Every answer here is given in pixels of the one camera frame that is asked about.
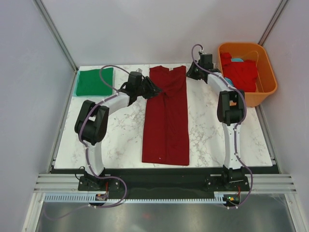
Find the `dark red t shirt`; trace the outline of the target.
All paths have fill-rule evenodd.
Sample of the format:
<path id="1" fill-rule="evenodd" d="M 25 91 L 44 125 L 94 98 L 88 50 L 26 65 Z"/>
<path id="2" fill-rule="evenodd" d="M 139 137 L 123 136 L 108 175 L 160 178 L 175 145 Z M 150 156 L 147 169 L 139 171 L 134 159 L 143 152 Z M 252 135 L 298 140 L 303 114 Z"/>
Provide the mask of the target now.
<path id="1" fill-rule="evenodd" d="M 142 162 L 189 165 L 186 67 L 150 68 L 151 81 L 161 89 L 146 103 Z"/>

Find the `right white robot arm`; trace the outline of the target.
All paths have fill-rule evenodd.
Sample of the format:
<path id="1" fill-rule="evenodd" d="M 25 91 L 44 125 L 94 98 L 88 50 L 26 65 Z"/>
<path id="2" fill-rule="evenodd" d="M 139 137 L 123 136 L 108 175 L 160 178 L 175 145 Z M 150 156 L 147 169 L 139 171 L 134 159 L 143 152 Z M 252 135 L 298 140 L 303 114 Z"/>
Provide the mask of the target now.
<path id="1" fill-rule="evenodd" d="M 214 68 L 212 54 L 200 51 L 199 60 L 193 59 L 186 76 L 203 80 L 218 94 L 217 118 L 222 123 L 225 136 L 224 167 L 228 170 L 241 169 L 240 129 L 247 114 L 244 92 L 233 87 Z"/>

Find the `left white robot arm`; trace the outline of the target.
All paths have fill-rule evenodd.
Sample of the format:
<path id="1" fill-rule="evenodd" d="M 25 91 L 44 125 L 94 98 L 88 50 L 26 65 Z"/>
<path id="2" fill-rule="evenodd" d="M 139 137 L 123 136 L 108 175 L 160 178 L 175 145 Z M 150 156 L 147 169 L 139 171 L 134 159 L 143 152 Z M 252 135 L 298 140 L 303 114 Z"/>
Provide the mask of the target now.
<path id="1" fill-rule="evenodd" d="M 90 100 L 83 102 L 77 117 L 74 130 L 79 141 L 85 148 L 85 171 L 91 175 L 89 185 L 101 190 L 106 185 L 102 161 L 102 140 L 107 133 L 109 116 L 116 111 L 130 106 L 138 97 L 148 100 L 162 92 L 148 76 L 140 72 L 130 72 L 128 80 L 110 97 L 95 103 Z"/>

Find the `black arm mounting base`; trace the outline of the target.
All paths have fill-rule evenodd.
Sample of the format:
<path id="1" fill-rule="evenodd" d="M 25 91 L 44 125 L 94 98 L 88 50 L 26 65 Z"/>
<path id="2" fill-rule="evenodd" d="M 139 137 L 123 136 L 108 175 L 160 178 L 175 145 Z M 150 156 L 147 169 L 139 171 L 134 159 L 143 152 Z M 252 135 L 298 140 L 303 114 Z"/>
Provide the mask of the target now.
<path id="1" fill-rule="evenodd" d="M 154 194 L 171 192 L 241 192 L 250 189 L 250 174 L 242 170 L 242 181 L 228 181 L 223 168 L 141 168 L 141 169 L 105 169 L 101 176 L 107 180 L 97 179 L 81 167 L 79 169 L 52 169 L 52 174 L 73 174 L 78 180 L 79 191 L 115 192 L 119 197 L 134 192 L 151 192 Z"/>

